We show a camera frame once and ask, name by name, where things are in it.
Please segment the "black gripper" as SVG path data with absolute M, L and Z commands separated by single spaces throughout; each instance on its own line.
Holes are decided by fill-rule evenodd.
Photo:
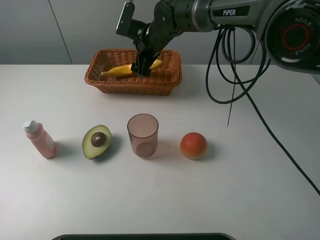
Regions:
M 135 43 L 137 50 L 131 70 L 144 77 L 151 74 L 151 66 L 160 52 L 180 33 L 174 17 L 176 0 L 160 0 L 154 7 L 154 19 L 142 28 Z

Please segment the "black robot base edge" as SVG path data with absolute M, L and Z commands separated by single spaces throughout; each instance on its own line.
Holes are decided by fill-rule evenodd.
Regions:
M 224 233 L 64 234 L 54 240 L 234 240 Z

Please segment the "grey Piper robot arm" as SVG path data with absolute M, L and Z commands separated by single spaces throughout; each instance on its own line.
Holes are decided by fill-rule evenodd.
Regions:
M 253 27 L 276 65 L 294 72 L 320 72 L 317 0 L 161 0 L 152 23 L 135 42 L 132 70 L 149 76 L 151 65 L 173 38 L 184 32 L 211 32 L 218 26 Z

